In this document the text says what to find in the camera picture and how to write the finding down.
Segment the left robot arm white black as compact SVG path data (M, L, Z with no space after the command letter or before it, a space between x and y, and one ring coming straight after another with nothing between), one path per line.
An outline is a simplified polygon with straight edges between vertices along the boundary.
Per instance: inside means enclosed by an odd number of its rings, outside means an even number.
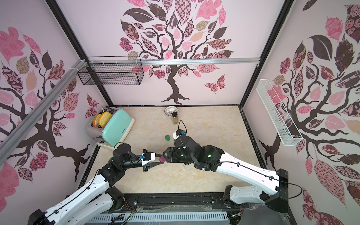
M119 143L112 151L108 163L98 169L94 177L65 200L49 209L36 210L29 216L29 225L85 224L95 215L107 211L123 194L114 188L125 172L131 168L149 168L158 165L160 154L143 150L135 155L127 143Z

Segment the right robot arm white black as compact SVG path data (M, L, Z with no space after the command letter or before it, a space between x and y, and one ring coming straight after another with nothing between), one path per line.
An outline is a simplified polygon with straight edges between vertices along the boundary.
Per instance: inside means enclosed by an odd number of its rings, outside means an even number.
M237 159L218 147L201 146L181 129L173 136L174 146L163 152L168 163L192 164L198 170L226 174L250 184L248 187L231 186L229 191L224 192L226 201L237 205L261 203L273 211L288 212L287 170L267 170Z

